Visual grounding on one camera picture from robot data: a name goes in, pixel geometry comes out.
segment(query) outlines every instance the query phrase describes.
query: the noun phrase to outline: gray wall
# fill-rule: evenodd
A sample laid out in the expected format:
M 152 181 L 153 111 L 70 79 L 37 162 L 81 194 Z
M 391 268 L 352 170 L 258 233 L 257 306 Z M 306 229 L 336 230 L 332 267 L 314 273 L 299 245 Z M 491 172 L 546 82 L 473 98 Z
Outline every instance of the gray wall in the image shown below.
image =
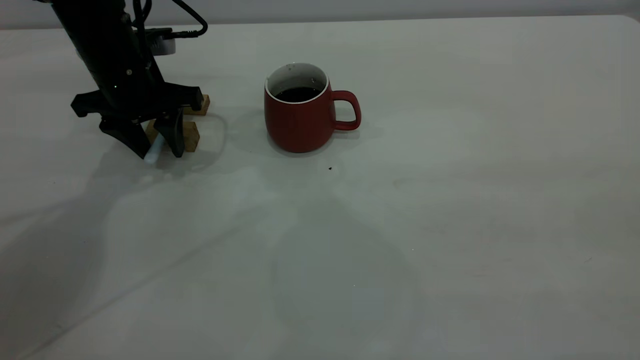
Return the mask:
M 1 0 L 0 28 L 53 28 L 48 5 Z M 640 0 L 186 0 L 210 23 L 629 13 Z M 127 0 L 131 11 L 131 0 Z M 192 24 L 170 0 L 155 0 L 147 24 Z

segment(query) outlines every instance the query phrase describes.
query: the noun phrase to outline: black cable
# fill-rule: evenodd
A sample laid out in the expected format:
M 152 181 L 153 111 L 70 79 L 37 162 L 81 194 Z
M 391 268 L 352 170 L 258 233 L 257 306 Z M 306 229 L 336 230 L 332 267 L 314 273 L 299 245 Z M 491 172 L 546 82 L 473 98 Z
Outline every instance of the black cable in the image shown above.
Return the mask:
M 133 0 L 133 12 L 136 14 L 136 20 L 142 19 L 142 5 L 140 5 L 140 0 Z M 145 22 L 144 21 L 136 21 L 136 27 L 138 29 L 138 46 L 140 47 L 140 53 L 142 54 L 142 58 L 146 63 L 149 63 L 148 60 L 148 47 L 147 47 L 147 37 L 145 36 Z
M 202 29 L 198 31 L 178 31 L 177 33 L 170 33 L 166 35 L 164 38 L 196 38 L 200 35 L 207 32 L 209 25 L 206 21 L 198 14 L 194 9 L 192 9 L 189 5 L 185 4 L 182 0 L 173 0 L 174 3 L 178 4 L 179 7 L 184 9 L 184 11 L 188 12 L 194 19 L 196 19 L 201 25 Z
M 151 6 L 152 5 L 153 4 L 152 4 L 151 0 L 146 0 L 145 1 L 145 6 L 142 8 L 142 22 L 145 22 L 147 20 L 147 17 L 149 16 L 149 13 L 151 12 Z M 138 27 L 138 16 L 136 16 L 136 20 L 133 21 L 133 26 Z

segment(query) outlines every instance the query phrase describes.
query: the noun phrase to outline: red mug handle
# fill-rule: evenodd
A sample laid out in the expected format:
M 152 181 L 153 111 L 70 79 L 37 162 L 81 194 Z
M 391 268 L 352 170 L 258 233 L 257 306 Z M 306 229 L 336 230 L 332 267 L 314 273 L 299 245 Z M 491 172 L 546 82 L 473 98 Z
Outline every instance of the red mug handle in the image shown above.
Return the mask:
M 358 99 L 353 95 L 352 92 L 338 90 L 331 93 L 331 97 L 333 101 L 343 100 L 348 101 L 351 106 L 353 106 L 353 111 L 356 113 L 356 120 L 352 122 L 346 121 L 336 121 L 335 128 L 336 130 L 355 130 L 360 126 L 360 121 L 362 121 L 362 114 L 360 113 L 360 104 L 358 103 Z

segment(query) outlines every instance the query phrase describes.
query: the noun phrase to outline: dark liquid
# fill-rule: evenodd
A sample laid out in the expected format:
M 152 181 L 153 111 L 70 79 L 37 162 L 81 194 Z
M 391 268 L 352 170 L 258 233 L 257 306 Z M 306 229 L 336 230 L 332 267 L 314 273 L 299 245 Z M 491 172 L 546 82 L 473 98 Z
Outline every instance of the dark liquid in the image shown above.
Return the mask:
M 303 102 L 320 95 L 320 90 L 314 88 L 293 88 L 284 90 L 276 95 L 276 99 L 286 102 Z

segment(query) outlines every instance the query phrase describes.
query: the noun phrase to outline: small wooden block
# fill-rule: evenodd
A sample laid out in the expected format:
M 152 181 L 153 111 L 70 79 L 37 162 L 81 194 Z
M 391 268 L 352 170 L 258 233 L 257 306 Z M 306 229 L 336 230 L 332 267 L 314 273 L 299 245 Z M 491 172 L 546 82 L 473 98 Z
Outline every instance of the small wooden block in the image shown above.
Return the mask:
M 204 116 L 207 114 L 207 110 L 209 109 L 210 104 L 211 101 L 209 100 L 209 96 L 205 94 L 202 96 L 202 109 L 200 109 L 200 111 L 194 111 L 191 108 L 184 108 L 184 114 Z
M 155 123 L 155 120 L 150 120 L 147 124 L 147 128 L 145 129 L 145 133 L 147 134 L 147 138 L 150 143 L 154 143 L 158 136 L 158 131 L 154 128 Z M 198 147 L 198 142 L 200 141 L 200 133 L 198 132 L 196 123 L 193 121 L 183 122 L 182 131 L 184 132 L 184 150 L 186 152 L 195 152 Z M 163 151 L 171 151 L 166 142 L 164 143 Z

